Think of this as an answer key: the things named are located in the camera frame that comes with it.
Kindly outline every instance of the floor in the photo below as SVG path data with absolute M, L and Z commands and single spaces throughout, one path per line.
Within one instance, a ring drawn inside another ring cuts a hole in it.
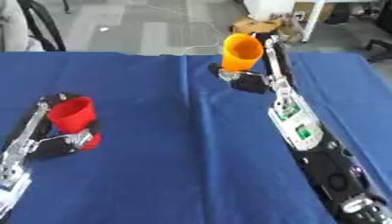
M 64 13 L 61 0 L 39 1 L 52 13 L 69 51 L 216 54 L 221 52 L 228 27 L 247 15 L 234 0 L 68 0 L 71 14 Z M 347 24 L 319 24 L 311 42 L 288 48 L 291 52 L 355 52 L 367 57 L 361 48 L 374 38 L 392 42 L 372 21 L 353 18 Z M 392 60 L 374 67 L 392 85 Z

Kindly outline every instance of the cardboard box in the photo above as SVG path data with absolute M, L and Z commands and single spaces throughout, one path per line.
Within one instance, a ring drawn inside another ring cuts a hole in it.
M 252 32 L 272 32 L 277 31 L 282 41 L 292 43 L 298 42 L 301 36 L 301 28 L 293 16 L 280 17 L 269 21 L 255 21 L 250 17 L 245 17 L 232 25 L 232 32 L 251 34 Z
M 294 5 L 293 14 L 298 18 L 301 22 L 306 22 L 309 19 L 309 16 L 312 13 L 314 3 L 296 3 Z M 326 21 L 331 13 L 333 12 L 333 8 L 335 7 L 335 3 L 326 3 L 324 4 L 324 8 L 318 17 L 318 21 L 324 22 Z
M 272 32 L 282 25 L 281 19 L 272 19 L 270 21 L 255 21 L 250 17 L 245 17 L 232 26 L 232 32 L 250 34 L 252 32 Z

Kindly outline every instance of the table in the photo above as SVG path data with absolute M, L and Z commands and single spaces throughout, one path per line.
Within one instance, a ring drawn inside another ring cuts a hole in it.
M 390 199 L 392 94 L 349 53 L 292 54 L 299 91 Z M 94 99 L 102 144 L 31 162 L 11 224 L 331 224 L 267 116 L 273 94 L 239 92 L 220 56 L 0 54 L 0 137 L 44 94 Z M 261 63 L 255 70 L 261 69 Z

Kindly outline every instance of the blue fabric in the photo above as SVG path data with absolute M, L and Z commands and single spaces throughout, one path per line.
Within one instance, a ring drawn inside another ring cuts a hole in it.
M 300 93 L 390 197 L 392 94 L 355 54 L 292 54 Z M 214 78 L 220 56 L 0 54 L 0 136 L 41 95 L 94 99 L 99 148 L 30 163 L 10 223 L 334 223 L 267 107 Z M 261 64 L 255 67 L 261 71 Z

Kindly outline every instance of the screw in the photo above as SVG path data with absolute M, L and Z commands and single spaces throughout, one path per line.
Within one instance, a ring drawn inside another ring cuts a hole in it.
M 67 99 L 67 97 L 64 94 L 59 94 L 59 98 L 64 101 Z
M 72 142 L 71 138 L 67 137 L 66 138 L 66 144 L 70 144 Z
M 338 145 L 334 141 L 331 141 L 326 147 L 330 150 L 333 150 L 334 148 L 338 147 Z

